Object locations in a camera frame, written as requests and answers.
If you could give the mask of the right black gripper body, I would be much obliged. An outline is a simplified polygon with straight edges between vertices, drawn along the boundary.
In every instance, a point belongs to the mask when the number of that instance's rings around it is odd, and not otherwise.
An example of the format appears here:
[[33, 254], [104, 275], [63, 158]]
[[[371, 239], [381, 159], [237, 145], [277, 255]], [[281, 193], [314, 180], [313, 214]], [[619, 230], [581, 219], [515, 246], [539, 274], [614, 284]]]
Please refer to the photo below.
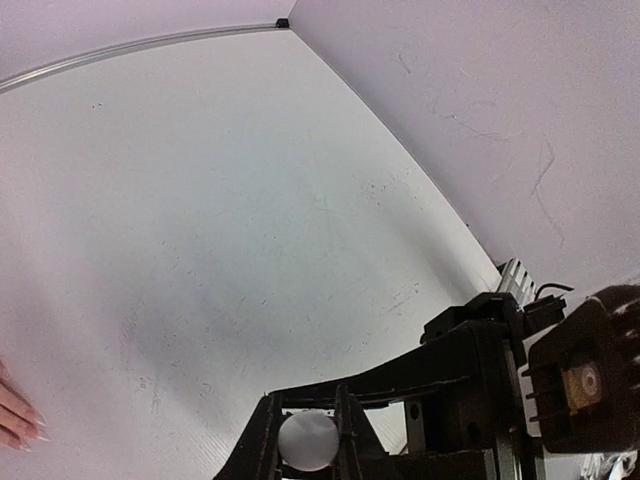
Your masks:
[[527, 479], [516, 369], [522, 311], [507, 293], [483, 293], [426, 324], [421, 344], [393, 360], [390, 391], [404, 404], [405, 479]]

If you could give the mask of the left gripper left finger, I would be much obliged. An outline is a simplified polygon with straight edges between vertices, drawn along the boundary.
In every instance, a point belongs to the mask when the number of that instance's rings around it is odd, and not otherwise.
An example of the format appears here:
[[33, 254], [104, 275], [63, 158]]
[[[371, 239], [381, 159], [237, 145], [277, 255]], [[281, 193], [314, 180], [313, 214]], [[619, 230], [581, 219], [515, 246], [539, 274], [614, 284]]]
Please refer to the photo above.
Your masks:
[[281, 396], [263, 396], [214, 480], [280, 479], [278, 437], [281, 418]]

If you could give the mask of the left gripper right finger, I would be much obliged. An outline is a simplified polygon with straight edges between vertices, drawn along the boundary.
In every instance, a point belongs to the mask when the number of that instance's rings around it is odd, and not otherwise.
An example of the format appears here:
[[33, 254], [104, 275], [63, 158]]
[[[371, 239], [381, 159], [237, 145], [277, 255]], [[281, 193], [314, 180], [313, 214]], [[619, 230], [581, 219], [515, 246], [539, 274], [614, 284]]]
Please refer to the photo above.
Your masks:
[[345, 383], [340, 383], [336, 390], [335, 418], [339, 432], [339, 450], [334, 460], [335, 479], [400, 478], [362, 406]]

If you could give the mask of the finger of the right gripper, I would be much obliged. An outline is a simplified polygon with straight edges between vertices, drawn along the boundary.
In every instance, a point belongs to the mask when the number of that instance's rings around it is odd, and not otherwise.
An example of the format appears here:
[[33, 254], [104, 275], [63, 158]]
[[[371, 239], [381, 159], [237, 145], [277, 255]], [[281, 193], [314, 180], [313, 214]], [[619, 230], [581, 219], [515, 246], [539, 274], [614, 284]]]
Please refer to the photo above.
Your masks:
[[435, 339], [365, 372], [339, 379], [275, 390], [289, 409], [334, 409], [344, 385], [366, 408], [384, 408], [436, 392], [479, 373], [472, 339]]

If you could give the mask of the white nail polish cap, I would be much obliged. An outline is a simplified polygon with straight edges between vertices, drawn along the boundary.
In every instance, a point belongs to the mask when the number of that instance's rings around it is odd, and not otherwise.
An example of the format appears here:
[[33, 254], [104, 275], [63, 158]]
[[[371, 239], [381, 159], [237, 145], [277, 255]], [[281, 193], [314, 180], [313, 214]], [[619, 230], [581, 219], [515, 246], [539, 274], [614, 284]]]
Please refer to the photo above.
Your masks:
[[319, 411], [303, 411], [289, 416], [278, 434], [282, 459], [302, 472], [316, 472], [330, 466], [339, 444], [336, 424]]

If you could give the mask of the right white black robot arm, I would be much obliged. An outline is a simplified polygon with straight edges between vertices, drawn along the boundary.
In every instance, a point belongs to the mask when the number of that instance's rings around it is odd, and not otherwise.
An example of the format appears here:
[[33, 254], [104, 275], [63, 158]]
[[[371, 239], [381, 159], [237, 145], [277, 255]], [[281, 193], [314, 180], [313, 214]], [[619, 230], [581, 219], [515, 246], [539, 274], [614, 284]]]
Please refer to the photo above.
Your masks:
[[546, 454], [639, 446], [639, 290], [573, 311], [484, 293], [429, 322], [419, 346], [353, 376], [279, 390], [242, 444], [250, 479], [540, 479]]

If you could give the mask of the mannequin hand with long nails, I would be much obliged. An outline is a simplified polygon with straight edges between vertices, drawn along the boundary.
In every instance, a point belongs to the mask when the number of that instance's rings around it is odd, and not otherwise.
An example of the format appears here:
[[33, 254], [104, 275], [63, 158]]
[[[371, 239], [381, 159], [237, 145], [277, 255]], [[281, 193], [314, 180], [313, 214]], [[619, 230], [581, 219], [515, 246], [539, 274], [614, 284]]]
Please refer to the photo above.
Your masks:
[[49, 442], [46, 422], [12, 380], [1, 361], [1, 446], [15, 451], [31, 451], [31, 441]]

